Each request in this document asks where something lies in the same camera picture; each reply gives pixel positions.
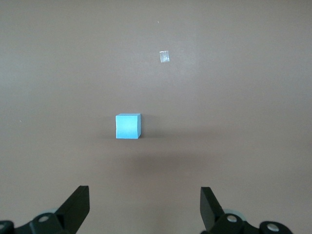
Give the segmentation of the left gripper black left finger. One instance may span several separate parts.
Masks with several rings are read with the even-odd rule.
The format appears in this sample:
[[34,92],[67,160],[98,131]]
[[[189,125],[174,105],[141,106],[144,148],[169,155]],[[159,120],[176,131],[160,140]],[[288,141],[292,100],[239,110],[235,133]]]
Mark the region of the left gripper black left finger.
[[0,220],[0,234],[76,234],[89,211],[89,187],[78,186],[55,212],[40,214],[20,227]]

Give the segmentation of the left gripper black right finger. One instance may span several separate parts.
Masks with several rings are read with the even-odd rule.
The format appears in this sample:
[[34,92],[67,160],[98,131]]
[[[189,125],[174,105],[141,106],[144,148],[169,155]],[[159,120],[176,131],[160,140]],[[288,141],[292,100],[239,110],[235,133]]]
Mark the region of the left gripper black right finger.
[[254,227],[240,216],[224,212],[210,187],[200,189],[200,214],[205,226],[200,234],[290,234],[281,223],[263,221]]

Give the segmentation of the blue cube block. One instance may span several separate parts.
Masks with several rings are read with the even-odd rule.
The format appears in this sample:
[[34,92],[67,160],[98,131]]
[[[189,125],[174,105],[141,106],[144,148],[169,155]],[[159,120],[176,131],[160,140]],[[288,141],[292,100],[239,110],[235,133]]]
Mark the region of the blue cube block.
[[115,120],[117,139],[139,139],[141,136],[141,114],[118,114]]

